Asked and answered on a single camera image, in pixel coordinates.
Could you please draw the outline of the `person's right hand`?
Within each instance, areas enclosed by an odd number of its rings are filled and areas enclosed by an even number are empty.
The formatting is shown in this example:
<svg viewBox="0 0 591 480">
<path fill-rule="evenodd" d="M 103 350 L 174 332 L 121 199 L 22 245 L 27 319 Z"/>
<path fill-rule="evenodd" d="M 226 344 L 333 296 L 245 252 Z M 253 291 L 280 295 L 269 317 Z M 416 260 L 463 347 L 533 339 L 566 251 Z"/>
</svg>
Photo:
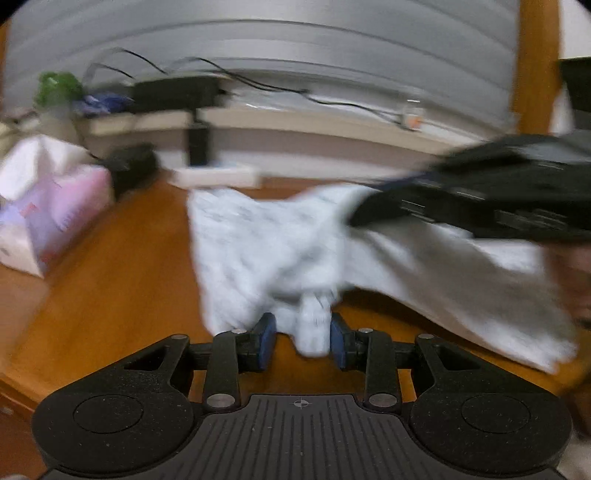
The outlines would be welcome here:
<svg viewBox="0 0 591 480">
<path fill-rule="evenodd" d="M 554 244 L 545 247 L 546 261 L 560 300 L 571 318 L 590 328 L 590 245 Z"/>
</svg>

